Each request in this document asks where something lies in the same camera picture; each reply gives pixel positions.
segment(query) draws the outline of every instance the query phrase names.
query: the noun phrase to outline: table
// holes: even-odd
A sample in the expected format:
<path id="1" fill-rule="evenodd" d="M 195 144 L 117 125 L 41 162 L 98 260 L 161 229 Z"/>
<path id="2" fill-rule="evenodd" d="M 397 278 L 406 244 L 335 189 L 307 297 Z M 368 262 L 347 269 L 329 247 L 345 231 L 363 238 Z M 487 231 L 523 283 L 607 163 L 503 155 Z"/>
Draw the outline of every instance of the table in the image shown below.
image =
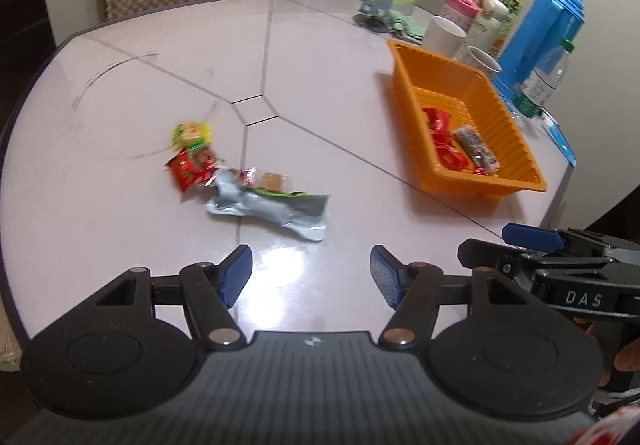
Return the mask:
<path id="1" fill-rule="evenodd" d="M 33 336 L 132 266 L 168 275 L 251 246 L 254 272 L 231 313 L 255 329 L 369 330 L 392 311 L 369 274 L 385 245 L 403 262 L 469 273 L 468 237 L 499 242 L 509 221 L 538 225 L 568 166 L 527 133 L 546 193 L 488 205 L 412 184 L 387 86 L 384 36 L 357 27 L 357 0 L 212 0 L 81 32 L 60 46 L 3 138 L 2 296 Z M 430 15 L 417 10 L 423 24 Z M 207 121 L 233 166 L 330 194 L 320 243 L 253 219 L 207 214 L 165 170 L 179 121 Z M 441 310 L 437 330 L 465 314 Z M 182 311 L 158 317 L 186 329 Z"/>

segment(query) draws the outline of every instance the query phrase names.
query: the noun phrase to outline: clear water bottle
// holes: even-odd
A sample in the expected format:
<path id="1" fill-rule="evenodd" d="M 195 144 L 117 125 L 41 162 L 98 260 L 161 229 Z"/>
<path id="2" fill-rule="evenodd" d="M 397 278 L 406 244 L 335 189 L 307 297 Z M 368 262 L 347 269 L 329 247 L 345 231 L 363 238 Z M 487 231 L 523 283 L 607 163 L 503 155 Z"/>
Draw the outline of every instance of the clear water bottle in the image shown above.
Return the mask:
<path id="1" fill-rule="evenodd" d="M 574 45 L 563 38 L 560 45 L 551 49 L 540 59 L 513 97 L 513 105 L 525 120 L 537 116 L 554 91 L 562 82 Z"/>

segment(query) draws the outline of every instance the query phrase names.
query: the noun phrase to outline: orange plastic basket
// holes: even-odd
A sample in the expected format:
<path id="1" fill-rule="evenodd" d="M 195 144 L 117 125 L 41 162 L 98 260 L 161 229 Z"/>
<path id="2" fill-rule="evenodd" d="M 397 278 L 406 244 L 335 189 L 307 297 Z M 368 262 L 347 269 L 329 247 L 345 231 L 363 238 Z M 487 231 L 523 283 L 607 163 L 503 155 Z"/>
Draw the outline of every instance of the orange plastic basket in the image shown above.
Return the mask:
<path id="1" fill-rule="evenodd" d="M 546 190 L 546 182 L 520 130 L 482 72 L 416 46 L 399 41 L 387 43 L 396 60 L 394 101 L 420 188 L 488 196 Z M 500 162 L 497 175 L 479 176 L 444 167 L 423 107 L 436 107 L 451 114 L 452 131 L 465 124 L 474 126 Z M 462 151 L 455 140 L 453 144 Z"/>

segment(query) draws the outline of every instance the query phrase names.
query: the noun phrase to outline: white paper cup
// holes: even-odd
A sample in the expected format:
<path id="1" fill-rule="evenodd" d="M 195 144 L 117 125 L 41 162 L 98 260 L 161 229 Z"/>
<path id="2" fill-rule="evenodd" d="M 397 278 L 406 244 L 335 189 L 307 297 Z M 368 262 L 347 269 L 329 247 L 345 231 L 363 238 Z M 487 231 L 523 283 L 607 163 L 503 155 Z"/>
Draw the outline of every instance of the white paper cup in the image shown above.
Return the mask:
<path id="1" fill-rule="evenodd" d="M 501 65 L 491 55 L 488 55 L 480 48 L 467 46 L 466 44 L 460 46 L 453 59 L 480 70 L 489 77 L 489 80 L 493 80 L 495 75 L 502 71 Z"/>
<path id="2" fill-rule="evenodd" d="M 431 17 L 422 39 L 422 47 L 428 51 L 451 58 L 466 38 L 466 32 L 444 17 Z"/>

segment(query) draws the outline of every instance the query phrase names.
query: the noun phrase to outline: human hand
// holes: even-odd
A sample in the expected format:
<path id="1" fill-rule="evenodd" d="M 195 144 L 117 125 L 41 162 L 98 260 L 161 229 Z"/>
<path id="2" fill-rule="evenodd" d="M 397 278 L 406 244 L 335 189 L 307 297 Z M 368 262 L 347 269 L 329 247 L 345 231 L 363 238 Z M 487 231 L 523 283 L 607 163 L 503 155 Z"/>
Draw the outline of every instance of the human hand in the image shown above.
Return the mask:
<path id="1" fill-rule="evenodd" d="M 574 318 L 574 320 L 580 324 L 585 325 L 589 324 L 590 321 L 587 319 L 578 319 Z M 591 335 L 593 338 L 596 338 L 593 332 L 593 325 L 590 325 L 587 328 L 586 333 Z M 615 367 L 618 371 L 622 373 L 631 373 L 633 371 L 640 371 L 640 338 L 634 340 L 633 342 L 627 344 L 625 347 L 620 349 L 618 354 L 616 355 L 613 361 L 613 367 Z M 609 383 L 609 379 L 611 378 L 611 370 L 605 369 L 602 372 L 602 376 L 600 377 L 600 381 L 598 382 L 599 386 L 607 385 Z"/>

